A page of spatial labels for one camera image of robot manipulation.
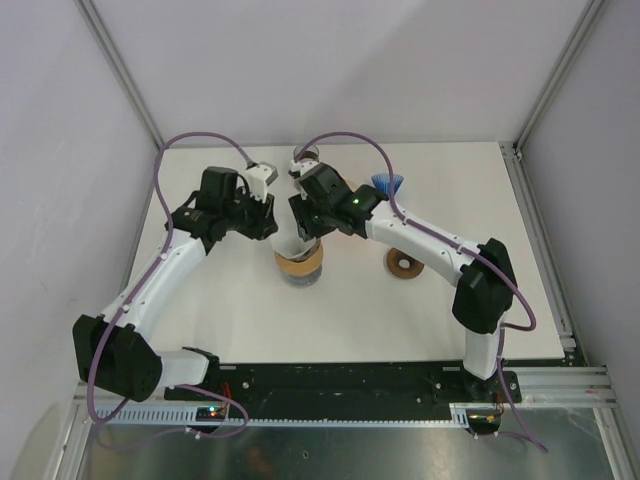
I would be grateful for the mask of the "white paper coffee filter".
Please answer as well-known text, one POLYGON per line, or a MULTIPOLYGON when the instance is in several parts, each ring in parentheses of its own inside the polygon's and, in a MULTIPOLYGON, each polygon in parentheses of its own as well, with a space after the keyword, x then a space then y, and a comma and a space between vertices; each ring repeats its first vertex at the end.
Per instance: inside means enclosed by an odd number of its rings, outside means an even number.
POLYGON ((277 219, 279 230, 269 237, 272 249, 275 253, 291 259, 295 254, 301 253, 306 245, 312 241, 303 241, 297 233, 293 216, 283 216, 277 219))

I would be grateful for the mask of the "glass carafe with brown band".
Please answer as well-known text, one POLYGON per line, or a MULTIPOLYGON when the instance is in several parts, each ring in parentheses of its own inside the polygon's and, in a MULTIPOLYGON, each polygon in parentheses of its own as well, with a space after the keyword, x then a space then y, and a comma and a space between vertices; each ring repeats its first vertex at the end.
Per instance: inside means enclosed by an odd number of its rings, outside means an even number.
POLYGON ((294 149, 293 161, 295 163, 306 161, 317 161, 319 159, 319 149, 315 145, 299 145, 294 149))

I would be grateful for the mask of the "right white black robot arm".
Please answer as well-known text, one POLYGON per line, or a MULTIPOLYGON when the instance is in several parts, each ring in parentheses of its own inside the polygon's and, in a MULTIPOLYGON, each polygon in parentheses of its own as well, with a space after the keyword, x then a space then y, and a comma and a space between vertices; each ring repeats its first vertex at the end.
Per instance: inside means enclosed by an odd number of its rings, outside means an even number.
POLYGON ((339 231, 396 249, 432 269, 454 289, 452 315, 465 329, 463 393, 484 401, 497 389, 499 328, 513 304, 516 284, 506 246, 457 237, 396 210, 388 195, 371 185, 353 190, 330 165, 293 162, 289 175, 298 193, 289 199, 298 235, 319 239, 339 231))

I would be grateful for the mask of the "glass server pitcher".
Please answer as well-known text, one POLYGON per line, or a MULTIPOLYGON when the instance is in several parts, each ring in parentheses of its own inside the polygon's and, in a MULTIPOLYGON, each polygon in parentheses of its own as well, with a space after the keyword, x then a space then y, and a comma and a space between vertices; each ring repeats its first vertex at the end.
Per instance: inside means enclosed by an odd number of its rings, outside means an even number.
POLYGON ((315 283, 317 283, 321 275, 322 275, 322 268, 318 268, 317 270, 311 273, 301 275, 301 276, 284 273, 283 278, 292 287, 308 288, 314 285, 315 283))

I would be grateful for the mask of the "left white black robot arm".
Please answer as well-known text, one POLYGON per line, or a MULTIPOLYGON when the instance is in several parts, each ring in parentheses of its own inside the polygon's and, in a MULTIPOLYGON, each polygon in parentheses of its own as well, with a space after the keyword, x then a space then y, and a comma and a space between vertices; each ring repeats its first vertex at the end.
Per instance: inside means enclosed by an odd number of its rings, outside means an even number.
POLYGON ((142 273, 98 316, 75 322, 81 380, 136 402, 182 384, 202 400, 219 392, 216 356, 195 347, 157 352, 151 337, 168 300, 227 233, 261 241, 277 231, 268 190, 277 176, 267 163, 244 173, 225 167, 203 171, 199 188, 171 213, 142 273))

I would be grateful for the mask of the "clear glass dripper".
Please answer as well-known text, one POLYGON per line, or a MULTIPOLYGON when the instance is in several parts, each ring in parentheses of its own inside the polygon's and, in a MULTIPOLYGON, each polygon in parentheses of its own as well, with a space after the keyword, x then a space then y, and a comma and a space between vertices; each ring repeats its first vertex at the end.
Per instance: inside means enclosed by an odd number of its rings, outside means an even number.
POLYGON ((312 242, 310 242, 308 245, 306 245, 304 247, 304 249, 302 250, 301 253, 297 253, 295 254, 291 260, 297 263, 300 262, 305 262, 308 259, 310 259, 313 255, 316 254, 316 252, 319 250, 321 246, 321 240, 320 239, 314 239, 312 242))

